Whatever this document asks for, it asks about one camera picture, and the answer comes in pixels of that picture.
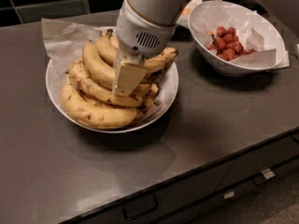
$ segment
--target drawer handle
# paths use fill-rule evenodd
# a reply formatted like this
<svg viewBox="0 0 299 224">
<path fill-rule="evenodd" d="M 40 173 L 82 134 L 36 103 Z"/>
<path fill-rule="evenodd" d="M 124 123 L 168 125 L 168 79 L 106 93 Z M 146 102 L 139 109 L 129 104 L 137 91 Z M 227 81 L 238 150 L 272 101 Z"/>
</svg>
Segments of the drawer handle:
<svg viewBox="0 0 299 224">
<path fill-rule="evenodd" d="M 271 171 L 271 169 L 265 169 L 261 171 L 261 176 L 253 179 L 253 183 L 256 187 L 260 187 L 266 183 L 269 183 L 273 180 L 276 175 Z"/>
<path fill-rule="evenodd" d="M 144 215 L 146 215 L 146 214 L 148 214 L 148 213 L 151 213 L 151 212 L 157 210 L 157 209 L 158 209 L 158 206 L 159 206 L 159 204 L 158 204 L 158 200 L 157 200 L 157 198 L 156 198 L 156 196 L 155 196 L 154 194 L 151 194 L 151 195 L 152 195 L 152 198 L 153 198 L 153 201 L 154 201 L 154 205 L 153 205 L 153 207 L 151 207 L 151 208 L 148 209 L 148 210 L 145 210 L 144 212 L 141 212 L 141 213 L 139 213 L 139 214 L 136 214 L 136 215 L 134 215 L 134 216 L 130 216 L 130 217 L 128 216 L 127 211 L 125 210 L 125 208 L 123 207 L 123 208 L 122 208 L 122 213 L 123 213 L 124 218 L 125 218 L 126 220 L 128 220 L 128 221 L 130 221 L 130 220 L 135 220 L 135 219 L 137 219 L 137 218 L 140 218 L 140 217 L 142 217 L 142 216 L 144 216 Z"/>
</svg>

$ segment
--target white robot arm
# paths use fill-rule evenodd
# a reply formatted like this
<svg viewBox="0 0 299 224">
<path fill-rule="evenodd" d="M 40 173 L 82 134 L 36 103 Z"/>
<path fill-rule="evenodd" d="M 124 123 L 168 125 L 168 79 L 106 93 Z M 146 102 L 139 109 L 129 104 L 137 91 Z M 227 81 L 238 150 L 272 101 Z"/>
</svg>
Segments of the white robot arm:
<svg viewBox="0 0 299 224">
<path fill-rule="evenodd" d="M 123 1 L 116 29 L 120 45 L 113 65 L 116 68 L 115 94 L 129 95 L 139 84 L 146 75 L 144 59 L 164 50 L 188 1 Z"/>
<path fill-rule="evenodd" d="M 117 21 L 120 42 L 114 67 L 113 92 L 129 95 L 146 70 L 144 58 L 163 51 L 176 29 L 176 21 L 190 0 L 124 0 Z M 299 0 L 256 0 L 299 37 Z"/>
</svg>

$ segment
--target banana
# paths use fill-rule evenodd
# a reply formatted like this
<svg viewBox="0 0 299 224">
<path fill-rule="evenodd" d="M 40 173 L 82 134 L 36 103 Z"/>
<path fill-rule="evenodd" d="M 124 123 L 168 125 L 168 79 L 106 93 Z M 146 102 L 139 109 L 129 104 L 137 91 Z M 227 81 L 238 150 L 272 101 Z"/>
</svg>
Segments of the banana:
<svg viewBox="0 0 299 224">
<path fill-rule="evenodd" d="M 154 100 L 151 99 L 150 97 L 146 96 L 144 98 L 144 103 L 142 105 L 142 107 L 140 107 L 140 111 L 145 114 L 149 111 L 149 109 L 154 105 Z"/>
<path fill-rule="evenodd" d="M 72 86 L 69 75 L 61 89 L 60 99 L 66 113 L 72 119 L 90 128 L 119 129 L 132 123 L 138 115 L 136 108 L 107 109 L 87 103 Z"/>
<path fill-rule="evenodd" d="M 132 93 L 129 96 L 117 96 L 111 90 L 98 85 L 89 77 L 82 60 L 76 60 L 71 64 L 69 74 L 78 89 L 97 100 L 124 107 L 143 105 L 143 98 L 136 93 Z"/>
<path fill-rule="evenodd" d="M 105 36 L 107 33 L 104 33 L 103 31 L 100 31 L 100 36 Z M 115 35 L 112 35 L 110 37 L 110 42 L 111 45 L 115 48 L 118 49 L 119 48 L 119 40 Z"/>
<path fill-rule="evenodd" d="M 140 83 L 136 89 L 135 92 L 139 94 L 141 97 L 145 96 L 152 86 L 152 83 L 146 82 L 146 83 Z"/>
<path fill-rule="evenodd" d="M 110 41 L 112 33 L 113 30 L 108 29 L 106 35 L 100 36 L 95 43 L 101 58 L 110 66 L 113 66 L 116 57 L 116 49 L 112 46 Z"/>
<path fill-rule="evenodd" d="M 154 100 L 156 99 L 158 93 L 159 93 L 159 87 L 156 83 L 152 83 L 149 92 L 147 93 L 147 97 Z"/>
<path fill-rule="evenodd" d="M 112 35 L 112 30 L 107 30 L 106 34 L 102 32 L 101 37 L 96 42 L 96 46 L 102 59 L 109 65 L 113 65 L 119 40 L 116 35 Z M 177 56 L 178 51 L 175 48 L 166 47 L 158 56 L 146 59 L 144 65 L 148 69 L 148 74 L 152 74 L 163 69 L 167 63 Z"/>
<path fill-rule="evenodd" d="M 152 74 L 165 68 L 166 64 L 177 56 L 178 51 L 175 48 L 166 47 L 158 56 L 146 59 L 144 65 L 148 69 L 148 74 Z"/>
<path fill-rule="evenodd" d="M 116 105 L 110 105 L 107 104 L 105 102 L 96 100 L 94 98 L 92 98 L 91 96 L 87 95 L 86 93 L 82 93 L 81 94 L 82 98 L 89 104 L 97 106 L 97 107 L 103 107 L 106 109 L 110 109 L 110 108 L 124 108 L 124 107 L 120 107 L 120 106 L 116 106 Z M 142 118 L 144 117 L 144 113 L 142 113 L 139 109 L 137 109 L 137 115 L 135 116 L 134 120 L 129 124 L 130 127 L 134 127 L 138 124 L 138 122 L 140 120 L 142 120 Z"/>
<path fill-rule="evenodd" d="M 82 59 L 91 79 L 99 85 L 112 90 L 115 69 L 105 63 L 93 43 L 87 43 L 82 52 Z"/>
<path fill-rule="evenodd" d="M 111 38 L 110 38 L 110 42 L 111 42 L 111 45 L 115 48 L 115 49 L 118 49 L 119 48 L 119 40 L 118 38 L 115 36 L 115 35 L 112 35 Z"/>
<path fill-rule="evenodd" d="M 116 105 L 111 105 L 108 103 L 105 103 L 103 101 L 97 100 L 92 98 L 91 96 L 89 96 L 88 94 L 82 92 L 81 97 L 83 98 L 84 101 L 86 101 L 87 103 L 96 106 L 96 107 L 102 107 L 102 108 L 121 108 L 120 106 L 116 106 Z"/>
</svg>

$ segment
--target gray countertop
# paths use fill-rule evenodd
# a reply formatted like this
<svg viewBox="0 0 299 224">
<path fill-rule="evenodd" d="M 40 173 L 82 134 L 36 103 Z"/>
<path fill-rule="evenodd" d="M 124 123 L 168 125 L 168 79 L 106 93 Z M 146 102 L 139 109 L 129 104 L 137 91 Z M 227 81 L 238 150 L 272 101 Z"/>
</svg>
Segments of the gray countertop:
<svg viewBox="0 0 299 224">
<path fill-rule="evenodd" d="M 66 20 L 116 19 L 108 12 Z M 140 131 L 90 132 L 51 103 L 40 22 L 2 28 L 0 37 L 2 223 L 58 223 L 299 127 L 296 60 L 275 73 L 224 77 L 186 36 L 170 42 L 179 51 L 172 108 Z"/>
</svg>

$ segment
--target cabinet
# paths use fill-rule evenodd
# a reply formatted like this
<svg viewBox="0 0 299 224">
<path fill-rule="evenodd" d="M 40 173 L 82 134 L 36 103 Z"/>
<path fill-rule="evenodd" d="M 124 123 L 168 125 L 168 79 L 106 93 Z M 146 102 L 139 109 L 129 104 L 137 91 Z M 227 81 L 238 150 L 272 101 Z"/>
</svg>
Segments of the cabinet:
<svg viewBox="0 0 299 224">
<path fill-rule="evenodd" d="M 299 155 L 299 145 L 291 136 L 257 147 L 235 159 L 232 168 L 217 190 L 229 187 L 296 155 Z"/>
<path fill-rule="evenodd" d="M 296 170 L 299 167 L 296 140 L 290 135 L 254 147 L 73 223 L 186 223 Z"/>
<path fill-rule="evenodd" d="M 82 219 L 82 224 L 115 224 L 115 223 L 167 223 L 167 220 L 174 214 L 171 222 L 176 218 L 189 219 L 195 218 L 202 206 L 196 206 L 187 213 L 179 211 L 186 204 L 195 202 L 213 193 L 225 174 L 232 166 L 232 161 L 211 167 L 205 171 L 196 171 L 178 177 L 178 180 L 164 184 L 150 193 L 136 196 L 128 201 L 124 201 L 115 208 L 103 210 L 102 212 L 90 214 Z"/>
</svg>

